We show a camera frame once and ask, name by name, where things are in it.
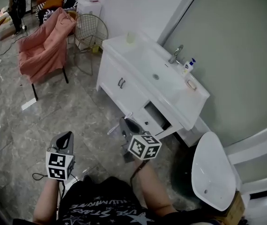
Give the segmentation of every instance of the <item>person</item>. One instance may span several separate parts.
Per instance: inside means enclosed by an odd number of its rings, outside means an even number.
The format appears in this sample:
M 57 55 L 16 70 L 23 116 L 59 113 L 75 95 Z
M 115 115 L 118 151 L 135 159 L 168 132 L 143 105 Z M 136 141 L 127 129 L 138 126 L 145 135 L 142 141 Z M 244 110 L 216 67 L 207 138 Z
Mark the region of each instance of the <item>person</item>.
M 12 38 L 14 38 L 21 31 L 21 18 L 18 17 L 17 8 L 16 8 L 16 6 L 14 4 L 14 0 L 8 0 L 8 1 L 9 1 L 8 9 L 7 9 L 8 10 L 8 14 L 12 18 L 13 24 L 14 24 L 15 29 L 16 29 L 16 32 L 12 36 Z
M 141 189 L 148 209 L 142 207 L 132 188 L 124 181 L 109 177 L 95 184 L 89 176 L 74 183 L 57 203 L 59 182 L 47 179 L 33 214 L 33 223 L 39 225 L 157 225 L 192 224 L 196 216 L 178 212 L 173 207 L 165 187 L 154 169 L 147 163 L 138 171 Z M 32 224 L 14 219 L 13 225 Z

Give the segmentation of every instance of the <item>gold metal wire chair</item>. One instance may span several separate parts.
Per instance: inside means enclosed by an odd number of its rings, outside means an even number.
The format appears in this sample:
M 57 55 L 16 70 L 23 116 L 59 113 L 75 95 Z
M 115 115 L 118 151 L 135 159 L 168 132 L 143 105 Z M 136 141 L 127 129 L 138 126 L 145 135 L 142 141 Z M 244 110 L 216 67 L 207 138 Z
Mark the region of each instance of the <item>gold metal wire chair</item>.
M 82 14 L 76 18 L 76 26 L 74 28 L 74 64 L 76 65 L 76 47 L 79 53 L 91 52 L 91 73 L 81 70 L 84 73 L 93 75 L 93 57 L 92 53 L 98 52 L 102 41 L 108 38 L 108 30 L 105 23 L 97 16 L 92 14 Z

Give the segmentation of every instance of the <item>faucet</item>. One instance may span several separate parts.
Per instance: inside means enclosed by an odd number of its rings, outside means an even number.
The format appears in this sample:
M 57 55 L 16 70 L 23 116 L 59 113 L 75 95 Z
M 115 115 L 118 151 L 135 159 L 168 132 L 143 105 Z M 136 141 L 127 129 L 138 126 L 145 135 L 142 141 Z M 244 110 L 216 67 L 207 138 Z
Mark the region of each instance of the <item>faucet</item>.
M 169 63 L 174 63 L 175 61 L 177 62 L 177 63 L 179 63 L 177 60 L 176 60 L 176 58 L 177 58 L 177 55 L 180 53 L 180 51 L 182 50 L 184 48 L 184 46 L 183 45 L 180 45 L 176 50 L 175 50 L 175 52 L 174 52 L 174 54 L 170 57 L 170 59 L 168 60 L 168 62 Z

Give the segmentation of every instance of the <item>pink chair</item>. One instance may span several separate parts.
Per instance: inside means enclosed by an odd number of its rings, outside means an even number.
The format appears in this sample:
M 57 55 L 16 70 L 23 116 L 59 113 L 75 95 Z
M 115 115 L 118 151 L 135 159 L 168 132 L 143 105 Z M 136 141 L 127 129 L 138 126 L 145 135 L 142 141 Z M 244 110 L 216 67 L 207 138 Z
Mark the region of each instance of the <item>pink chair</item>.
M 27 75 L 30 80 L 36 100 L 34 83 L 47 73 L 61 68 L 69 83 L 64 70 L 67 59 L 66 38 L 75 25 L 75 20 L 60 7 L 36 32 L 19 40 L 20 73 Z

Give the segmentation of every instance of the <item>sink drain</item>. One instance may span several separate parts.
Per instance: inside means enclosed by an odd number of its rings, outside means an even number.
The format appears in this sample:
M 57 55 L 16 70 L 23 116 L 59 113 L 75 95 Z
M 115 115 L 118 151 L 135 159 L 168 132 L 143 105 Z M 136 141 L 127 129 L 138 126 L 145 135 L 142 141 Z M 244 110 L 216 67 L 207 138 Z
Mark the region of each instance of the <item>sink drain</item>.
M 160 79 L 160 77 L 159 77 L 157 74 L 153 74 L 152 76 L 153 76 L 153 78 L 154 78 L 155 80 L 159 80 L 159 79 Z

